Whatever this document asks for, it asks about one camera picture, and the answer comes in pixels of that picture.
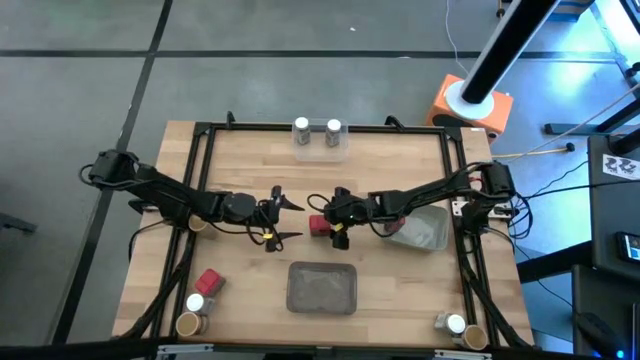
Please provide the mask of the black phone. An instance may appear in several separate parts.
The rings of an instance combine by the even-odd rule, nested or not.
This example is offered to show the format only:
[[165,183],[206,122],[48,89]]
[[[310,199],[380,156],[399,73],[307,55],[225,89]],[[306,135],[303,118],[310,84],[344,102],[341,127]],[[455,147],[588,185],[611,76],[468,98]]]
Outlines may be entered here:
[[619,257],[630,263],[640,263],[640,236],[627,233],[617,232],[615,234],[616,243],[618,245]]

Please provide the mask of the black floor stand foot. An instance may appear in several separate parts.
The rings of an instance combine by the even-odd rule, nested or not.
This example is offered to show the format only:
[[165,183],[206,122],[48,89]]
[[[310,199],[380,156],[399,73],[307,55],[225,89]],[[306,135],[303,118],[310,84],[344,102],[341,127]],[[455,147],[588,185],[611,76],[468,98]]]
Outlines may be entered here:
[[4,229],[14,229],[23,233],[32,234],[37,226],[20,218],[0,212],[0,232]]

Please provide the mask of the white-lid spice jar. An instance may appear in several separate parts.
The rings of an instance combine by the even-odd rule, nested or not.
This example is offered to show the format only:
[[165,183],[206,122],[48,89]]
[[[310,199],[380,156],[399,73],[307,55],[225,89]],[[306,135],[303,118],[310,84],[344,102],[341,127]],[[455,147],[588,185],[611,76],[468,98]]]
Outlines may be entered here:
[[328,147],[336,147],[340,144],[342,123],[338,119],[330,119],[326,124],[325,143]]
[[296,144],[305,146],[310,143],[311,129],[309,119],[298,117],[293,122],[293,138]]
[[459,314],[440,313],[436,317],[434,328],[446,331],[452,335],[460,335],[466,329],[466,321]]
[[215,299],[199,293],[193,293],[187,297],[185,305],[189,312],[208,316],[215,307]]

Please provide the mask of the black table edge beam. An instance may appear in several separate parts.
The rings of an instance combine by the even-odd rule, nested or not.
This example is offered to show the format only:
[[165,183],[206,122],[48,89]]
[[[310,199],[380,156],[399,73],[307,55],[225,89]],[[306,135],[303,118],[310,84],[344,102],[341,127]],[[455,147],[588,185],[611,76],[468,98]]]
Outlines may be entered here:
[[[157,356],[159,345],[204,344],[202,342],[180,343],[175,338],[114,338],[106,341],[53,344],[41,346],[0,346],[0,360],[131,360]],[[596,351],[586,355],[544,351],[539,347],[495,347],[482,351],[469,349],[402,348],[402,347],[356,347],[356,346],[314,346],[314,345],[255,345],[222,344],[214,345],[213,352],[304,354],[311,356],[388,356],[403,358],[433,359],[436,349],[491,353],[493,360],[640,360],[640,352],[626,351],[623,359],[600,356]]]

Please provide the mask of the dark grey plastic bin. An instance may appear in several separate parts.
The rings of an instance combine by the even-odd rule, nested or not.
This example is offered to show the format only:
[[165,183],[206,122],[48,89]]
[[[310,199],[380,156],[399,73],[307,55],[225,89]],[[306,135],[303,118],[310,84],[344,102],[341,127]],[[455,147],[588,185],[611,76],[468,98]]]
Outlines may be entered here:
[[302,314],[352,315],[357,310],[357,270],[346,263],[293,262],[286,307]]

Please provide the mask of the silver metal bracket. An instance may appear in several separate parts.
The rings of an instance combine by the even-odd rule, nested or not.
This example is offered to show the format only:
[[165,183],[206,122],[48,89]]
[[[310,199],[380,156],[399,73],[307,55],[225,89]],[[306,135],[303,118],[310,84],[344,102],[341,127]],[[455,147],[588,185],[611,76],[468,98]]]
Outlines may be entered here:
[[436,349],[433,360],[493,360],[493,357],[491,353]]
[[213,352],[213,344],[167,344],[159,345],[156,355],[164,360],[175,360],[177,355]]

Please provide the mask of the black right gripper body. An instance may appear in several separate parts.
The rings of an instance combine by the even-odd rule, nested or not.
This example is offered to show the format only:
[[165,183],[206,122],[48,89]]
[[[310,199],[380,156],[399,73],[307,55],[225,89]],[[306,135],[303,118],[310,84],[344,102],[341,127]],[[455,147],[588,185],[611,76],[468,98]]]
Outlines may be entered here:
[[350,240],[348,229],[356,225],[365,225],[370,221],[373,214],[374,205],[368,198],[361,198],[353,195],[344,187],[336,187],[334,195],[327,205],[331,205],[335,213],[331,217],[324,218],[337,231],[336,236],[331,239],[334,249],[348,249]]

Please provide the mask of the orange box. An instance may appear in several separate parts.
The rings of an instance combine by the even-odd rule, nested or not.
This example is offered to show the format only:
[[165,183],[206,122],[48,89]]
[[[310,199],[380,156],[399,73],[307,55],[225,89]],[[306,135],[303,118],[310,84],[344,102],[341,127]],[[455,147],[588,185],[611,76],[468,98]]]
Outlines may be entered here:
[[463,120],[449,109],[444,99],[446,88],[459,80],[463,79],[451,74],[445,76],[427,113],[426,124],[428,126],[474,128],[476,131],[483,131],[488,142],[492,144],[506,129],[514,99],[508,94],[493,91],[490,94],[494,98],[495,106],[488,117],[479,121]]

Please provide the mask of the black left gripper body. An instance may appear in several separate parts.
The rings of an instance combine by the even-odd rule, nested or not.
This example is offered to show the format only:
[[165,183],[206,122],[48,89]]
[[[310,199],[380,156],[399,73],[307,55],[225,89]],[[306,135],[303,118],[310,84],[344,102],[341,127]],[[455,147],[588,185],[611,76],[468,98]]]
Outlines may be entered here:
[[283,250],[282,240],[275,227],[278,222],[281,195],[282,188],[276,185],[271,189],[271,195],[268,199],[259,200],[257,203],[258,213],[262,220],[262,239],[267,253]]

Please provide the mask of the black desk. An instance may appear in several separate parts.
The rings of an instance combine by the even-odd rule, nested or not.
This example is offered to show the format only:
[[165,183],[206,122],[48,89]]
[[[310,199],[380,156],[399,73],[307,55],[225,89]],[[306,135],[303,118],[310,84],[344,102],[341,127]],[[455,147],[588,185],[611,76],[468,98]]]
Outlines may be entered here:
[[626,351],[640,352],[640,263],[622,260],[615,239],[617,232],[640,236],[640,180],[602,171],[603,154],[640,161],[640,148],[618,155],[611,150],[618,140],[588,139],[593,266],[576,265],[571,270],[573,349],[580,355],[595,351],[575,323],[582,312],[604,320],[624,342]]

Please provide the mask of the black stand base bar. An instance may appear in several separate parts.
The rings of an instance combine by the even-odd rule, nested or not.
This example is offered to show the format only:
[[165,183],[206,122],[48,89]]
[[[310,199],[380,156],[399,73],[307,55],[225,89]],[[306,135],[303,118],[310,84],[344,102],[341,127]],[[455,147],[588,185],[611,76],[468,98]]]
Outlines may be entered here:
[[543,127],[543,132],[546,135],[609,135],[613,134],[616,130],[627,129],[626,123],[638,116],[640,116],[640,98],[636,98],[601,123],[595,125],[584,124],[580,126],[577,124],[547,123]]

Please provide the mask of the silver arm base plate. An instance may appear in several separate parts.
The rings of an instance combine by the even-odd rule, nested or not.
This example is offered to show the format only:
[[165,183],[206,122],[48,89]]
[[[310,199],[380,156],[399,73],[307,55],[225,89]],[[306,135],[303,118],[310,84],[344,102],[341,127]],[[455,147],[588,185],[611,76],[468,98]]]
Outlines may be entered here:
[[[453,201],[452,211],[456,217],[462,216],[462,208],[467,204],[467,201]],[[516,214],[516,211],[508,203],[500,203],[495,205],[489,212],[488,217],[491,219],[509,219]]]

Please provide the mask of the black slanted support bar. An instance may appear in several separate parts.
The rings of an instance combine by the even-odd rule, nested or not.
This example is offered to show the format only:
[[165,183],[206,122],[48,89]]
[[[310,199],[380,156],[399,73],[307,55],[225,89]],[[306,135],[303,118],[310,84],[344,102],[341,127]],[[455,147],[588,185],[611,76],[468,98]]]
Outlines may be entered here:
[[530,283],[567,273],[574,265],[592,267],[592,248],[592,242],[586,241],[521,262],[517,265],[520,282]]

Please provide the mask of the white marker paper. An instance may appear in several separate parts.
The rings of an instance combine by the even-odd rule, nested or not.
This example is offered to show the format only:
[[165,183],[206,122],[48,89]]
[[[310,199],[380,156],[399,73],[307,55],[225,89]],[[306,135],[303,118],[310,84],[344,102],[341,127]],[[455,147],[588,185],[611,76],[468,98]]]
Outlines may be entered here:
[[627,180],[640,180],[640,161],[603,154],[602,171]]

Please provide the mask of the light grey plastic bin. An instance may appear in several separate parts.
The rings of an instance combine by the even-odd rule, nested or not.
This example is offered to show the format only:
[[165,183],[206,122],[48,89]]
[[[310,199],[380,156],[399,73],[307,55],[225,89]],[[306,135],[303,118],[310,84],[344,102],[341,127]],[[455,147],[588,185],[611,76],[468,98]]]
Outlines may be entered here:
[[411,212],[405,225],[383,241],[421,251],[442,251],[448,246],[448,211],[439,206],[427,205]]

